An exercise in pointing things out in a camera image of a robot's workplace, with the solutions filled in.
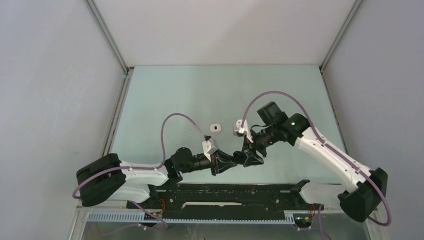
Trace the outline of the black earbud case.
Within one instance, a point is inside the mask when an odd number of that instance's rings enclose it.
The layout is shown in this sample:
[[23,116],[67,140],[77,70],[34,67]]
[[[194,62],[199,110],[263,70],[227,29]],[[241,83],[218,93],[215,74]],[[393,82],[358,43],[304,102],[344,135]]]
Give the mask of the black earbud case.
[[232,161],[238,165],[243,165],[246,160],[246,155],[242,151],[235,151],[233,153]]

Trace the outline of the white earbud case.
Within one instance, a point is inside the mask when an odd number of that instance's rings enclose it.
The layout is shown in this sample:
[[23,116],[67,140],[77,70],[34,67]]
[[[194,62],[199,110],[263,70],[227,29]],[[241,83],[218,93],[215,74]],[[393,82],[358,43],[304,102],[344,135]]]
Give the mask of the white earbud case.
[[213,123],[210,125],[210,131],[212,133],[217,133],[222,130],[222,126],[219,123]]

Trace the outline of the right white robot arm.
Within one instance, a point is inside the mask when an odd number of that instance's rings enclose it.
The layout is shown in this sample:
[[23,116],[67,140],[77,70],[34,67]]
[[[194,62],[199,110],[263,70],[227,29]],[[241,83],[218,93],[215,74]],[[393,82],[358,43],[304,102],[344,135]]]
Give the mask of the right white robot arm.
[[286,142],[314,157],[340,180],[339,185],[302,180],[290,196],[295,208],[324,204],[340,207],[347,216],[360,223],[370,217],[387,192],[388,174],[382,168],[372,170],[354,160],[312,127],[304,115],[295,113],[288,117],[273,101],[257,113],[265,123],[260,132],[252,131],[243,119],[233,125],[234,134],[244,137],[249,160],[262,164],[268,147]]

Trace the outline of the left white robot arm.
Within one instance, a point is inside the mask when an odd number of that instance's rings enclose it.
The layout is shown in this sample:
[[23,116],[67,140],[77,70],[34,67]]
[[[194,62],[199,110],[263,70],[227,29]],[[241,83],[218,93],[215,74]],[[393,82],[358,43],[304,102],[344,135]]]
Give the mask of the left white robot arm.
[[133,201],[153,208],[158,202],[155,187],[174,185],[182,181],[185,173],[210,169],[215,176],[235,166],[234,156],[221,150],[206,156],[192,154],[189,148],[181,147],[159,168],[125,162],[116,153],[109,153],[76,172],[75,193],[79,193],[84,207],[114,200]]

